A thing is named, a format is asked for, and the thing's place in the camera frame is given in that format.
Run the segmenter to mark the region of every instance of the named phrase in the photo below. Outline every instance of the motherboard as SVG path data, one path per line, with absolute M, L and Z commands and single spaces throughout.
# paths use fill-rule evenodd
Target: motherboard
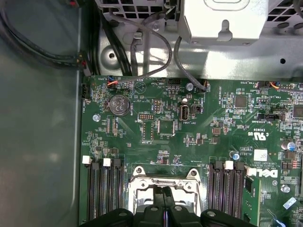
M 197 215 L 212 208 L 260 227 L 303 226 L 303 84 L 112 83 L 124 78 L 82 84 L 80 224 L 150 204 L 158 182 Z

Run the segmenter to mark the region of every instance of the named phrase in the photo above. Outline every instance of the blue capacitor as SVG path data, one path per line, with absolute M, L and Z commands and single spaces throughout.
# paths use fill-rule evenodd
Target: blue capacitor
M 287 149 L 290 151 L 294 151 L 295 150 L 295 143 L 294 142 L 289 142 L 287 144 Z
M 240 155 L 237 151 L 231 151 L 229 152 L 229 157 L 231 157 L 233 160 L 237 161 L 240 159 Z

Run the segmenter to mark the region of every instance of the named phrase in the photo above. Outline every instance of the black cable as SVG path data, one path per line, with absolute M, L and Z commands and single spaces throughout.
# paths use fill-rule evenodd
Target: black cable
M 52 54 L 48 52 L 47 50 L 41 48 L 40 46 L 36 45 L 29 39 L 27 39 L 24 35 L 22 35 L 9 21 L 9 18 L 6 14 L 5 6 L 2 9 L 2 19 L 4 20 L 6 26 L 10 30 L 10 32 L 17 37 L 21 42 L 24 43 L 24 45 L 27 45 L 29 48 L 33 49 L 37 53 L 50 58 L 50 59 L 55 59 L 55 60 L 74 60 L 77 59 L 77 55 L 59 55 L 59 54 Z
M 49 67 L 53 67 L 56 69 L 71 69 L 77 70 L 79 67 L 76 63 L 69 63 L 69 62 L 61 62 L 52 59 L 46 59 L 39 55 L 36 52 L 26 48 L 22 45 L 18 39 L 10 32 L 9 28 L 7 27 L 5 21 L 3 20 L 2 15 L 5 15 L 4 7 L 0 7 L 0 36 L 9 45 L 14 51 L 18 54 L 23 56 L 25 59 L 30 61 L 38 61 L 41 64 L 44 64 Z
M 114 20 L 116 20 L 116 21 L 120 21 L 120 22 L 124 22 L 124 23 L 131 24 L 131 25 L 133 25 L 133 26 L 136 26 L 136 27 L 140 28 L 141 30 L 143 30 L 143 31 L 145 31 L 145 32 L 149 32 L 149 33 L 151 33 L 151 34 L 157 36 L 158 38 L 160 38 L 160 39 L 165 43 L 165 45 L 166 45 L 166 47 L 167 47 L 167 49 L 168 49 L 168 51 L 169 51 L 169 56 L 168 56 L 167 62 L 166 62 L 163 66 L 161 66 L 160 68 L 158 68 L 158 69 L 156 69 L 156 70 L 153 70 L 153 71 L 150 71 L 150 72 L 148 72 L 148 73 L 145 73 L 145 74 L 143 74 L 143 75 L 141 75 L 141 76 L 138 76 L 138 77 L 133 77 L 133 78 L 128 78 L 128 79 L 119 80 L 117 83 L 130 82 L 130 81 L 135 81 L 135 80 L 137 80 L 137 79 L 142 79 L 142 78 L 150 77 L 151 75 L 153 75 L 153 74 L 155 74 L 155 73 L 158 73 L 158 72 L 161 72 L 162 70 L 165 70 L 165 69 L 169 66 L 170 61 L 171 61 L 171 59 L 172 59 L 172 50 L 171 50 L 170 43 L 167 41 L 167 39 L 166 39 L 164 36 L 162 36 L 162 35 L 160 35 L 159 33 L 155 32 L 155 31 L 152 30 L 151 28 L 146 27 L 146 26 L 144 26 L 144 25 L 142 25 L 142 24 L 139 24 L 139 23 L 137 23 L 137 22 L 135 22 L 135 21 L 126 19 L 126 18 L 124 18 L 124 17 L 116 16 L 116 15 L 113 13 L 112 9 L 109 9 L 109 14 L 110 14 L 110 16 L 111 16 Z
M 147 25 L 156 20 L 164 19 L 164 18 L 165 18 L 164 12 L 154 13 L 154 14 L 151 14 L 148 18 L 144 19 L 144 21 L 142 21 L 141 24 Z M 137 45 L 139 43 L 140 43 L 140 40 L 133 38 L 131 48 L 130 48 L 130 50 L 131 50 L 131 67 L 132 67 L 133 76 L 138 76 L 138 62 L 137 62 L 137 57 L 136 57 L 136 51 L 137 51 Z
M 125 49 L 122 46 L 121 42 L 119 41 L 118 37 L 114 33 L 112 27 L 110 26 L 109 22 L 105 19 L 103 13 L 100 13 L 100 20 L 102 23 L 102 28 L 107 36 L 111 47 L 113 48 L 117 60 L 119 62 L 122 75 L 123 76 L 132 76 L 131 65 L 128 61 L 127 55 L 125 53 Z
M 98 49 L 99 49 L 99 30 L 100 30 L 100 12 L 95 1 L 90 2 L 92 17 L 89 22 L 90 37 L 89 37 L 89 50 L 90 60 L 93 68 L 94 75 L 101 75 Z
M 301 12 L 301 3 L 302 2 L 303 2 L 302 0 L 293 0 L 294 10 L 303 19 L 303 13 Z
M 202 84 L 200 84 L 200 82 L 193 76 L 191 75 L 181 64 L 180 60 L 179 60 L 179 56 L 178 56 L 178 52 L 179 52 L 179 47 L 181 44 L 181 40 L 182 38 L 179 36 L 179 38 L 176 41 L 175 47 L 174 47 L 174 59 L 175 59 L 175 63 L 178 66 L 178 68 L 183 72 L 183 74 L 199 89 L 201 90 L 205 90 L 205 86 L 203 86 Z

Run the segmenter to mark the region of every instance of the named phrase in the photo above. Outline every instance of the green circuit board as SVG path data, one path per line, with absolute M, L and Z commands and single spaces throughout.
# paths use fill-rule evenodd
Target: green circuit board
M 303 218 L 302 93 L 235 80 L 203 80 L 205 91 L 187 79 L 146 78 L 108 86 L 113 79 L 122 78 L 84 78 L 81 156 L 123 161 L 120 207 L 127 206 L 127 182 L 137 165 L 162 175 L 186 175 L 195 167 L 207 188 L 209 164 L 233 160 L 233 152 L 240 155 L 234 162 L 256 171 L 243 185 L 241 217 L 260 227 L 276 226 L 276 220 L 297 226 Z M 299 83 L 279 86 L 303 90 Z M 290 142 L 295 148 L 287 151 Z M 81 165 L 80 224 L 88 220 L 88 171 Z M 202 195 L 203 209 L 209 207 L 208 196 Z M 92 217 L 96 212 L 91 208 Z

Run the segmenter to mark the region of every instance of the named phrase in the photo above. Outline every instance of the orange wire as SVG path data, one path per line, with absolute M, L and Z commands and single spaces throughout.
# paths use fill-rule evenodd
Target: orange wire
M 112 85 L 112 84 L 117 84 L 117 83 L 118 83 L 118 81 L 116 80 L 116 81 L 108 83 L 107 86 Z
M 270 85 L 273 87 L 273 88 L 275 88 L 275 89 L 279 89 L 279 87 L 277 87 L 276 85 L 274 85 L 274 83 L 273 82 L 270 82 Z

